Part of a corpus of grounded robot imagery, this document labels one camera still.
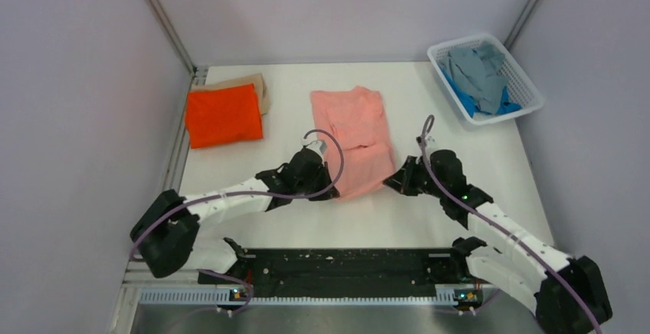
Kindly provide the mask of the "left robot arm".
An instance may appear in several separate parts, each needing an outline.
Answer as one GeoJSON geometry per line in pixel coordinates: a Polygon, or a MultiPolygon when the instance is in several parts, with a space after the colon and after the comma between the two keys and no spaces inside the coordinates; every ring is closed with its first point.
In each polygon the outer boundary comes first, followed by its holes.
{"type": "Polygon", "coordinates": [[[223,238],[197,238],[210,226],[281,208],[297,199],[337,198],[323,156],[326,148],[322,140],[310,142],[276,169],[216,192],[186,196],[173,189],[161,192],[130,232],[136,254],[158,279],[181,269],[208,269],[228,283],[238,282],[246,263],[237,257],[234,245],[223,238]]]}

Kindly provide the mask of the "pink t shirt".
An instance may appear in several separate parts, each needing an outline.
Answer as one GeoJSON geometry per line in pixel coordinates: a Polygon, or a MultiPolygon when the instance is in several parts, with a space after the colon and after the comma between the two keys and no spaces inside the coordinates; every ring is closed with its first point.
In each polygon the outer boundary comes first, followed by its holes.
{"type": "Polygon", "coordinates": [[[333,135],[343,150],[340,157],[328,136],[325,159],[330,177],[335,178],[340,161],[343,173],[335,184],[340,200],[374,192],[396,171],[395,152],[389,134],[382,95],[357,86],[348,91],[316,90],[310,93],[314,125],[333,135]]]}

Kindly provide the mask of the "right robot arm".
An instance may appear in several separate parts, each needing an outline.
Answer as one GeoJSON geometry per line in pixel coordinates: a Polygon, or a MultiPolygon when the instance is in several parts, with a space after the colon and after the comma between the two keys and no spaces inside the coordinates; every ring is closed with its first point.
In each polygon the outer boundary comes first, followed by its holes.
{"type": "Polygon", "coordinates": [[[437,198],[447,217],[470,233],[452,244],[451,275],[497,287],[527,308],[545,333],[601,333],[612,318],[596,262],[557,250],[519,225],[468,183],[451,150],[435,151],[428,160],[410,156],[383,183],[401,195],[437,198]]]}

